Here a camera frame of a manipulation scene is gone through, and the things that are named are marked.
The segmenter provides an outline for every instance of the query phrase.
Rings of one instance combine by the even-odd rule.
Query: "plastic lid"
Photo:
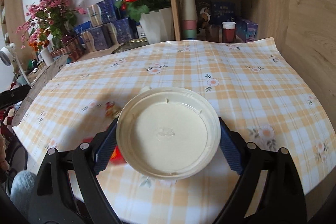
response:
[[[201,95],[182,88],[157,88],[133,98],[122,110],[117,143],[138,172],[182,179],[201,171],[218,149],[218,116]]]

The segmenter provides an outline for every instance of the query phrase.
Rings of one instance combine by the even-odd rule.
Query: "desk fan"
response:
[[[2,62],[6,65],[6,66],[10,66],[13,62],[15,62],[18,67],[19,70],[21,71],[22,76],[24,77],[24,79],[26,80],[27,84],[30,85],[30,81],[28,80],[27,75],[25,74],[25,71],[23,70],[21,63],[19,61],[19,59],[17,58],[16,52],[15,52],[15,44],[11,43],[6,47],[3,47],[0,51],[0,58],[2,60]]]

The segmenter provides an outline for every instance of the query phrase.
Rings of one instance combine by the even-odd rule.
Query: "red cup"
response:
[[[236,41],[236,32],[237,29],[222,29],[223,36],[222,36],[222,42],[231,44],[235,43]]]

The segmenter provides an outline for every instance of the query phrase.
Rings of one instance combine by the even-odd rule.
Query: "yellow plaid pattern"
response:
[[[178,86],[204,96],[230,129],[260,147],[289,149],[305,193],[336,165],[336,137],[323,107],[281,57],[273,38],[244,44],[163,42],[67,65],[36,97],[14,130],[40,164],[49,147],[74,149],[111,122],[141,88]],[[73,173],[73,189],[80,197]],[[155,181],[129,165],[98,176],[116,213],[135,223],[211,223],[238,176],[220,151],[200,173]],[[249,213],[256,208],[265,176]]]

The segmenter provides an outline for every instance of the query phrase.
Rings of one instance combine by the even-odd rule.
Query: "screw head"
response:
[[[280,152],[283,153],[283,154],[285,154],[285,155],[289,153],[288,149],[287,149],[287,148],[284,148],[284,147],[282,147],[282,148],[280,149]]]
[[[80,146],[80,149],[85,150],[89,148],[89,144],[88,143],[82,143]]]
[[[249,143],[247,143],[247,147],[248,147],[249,149],[256,149],[256,148],[257,148],[257,145],[256,145],[255,143],[249,142]]]
[[[52,155],[53,153],[55,153],[56,152],[56,149],[55,148],[50,148],[49,150],[48,150],[48,154],[49,155]]]

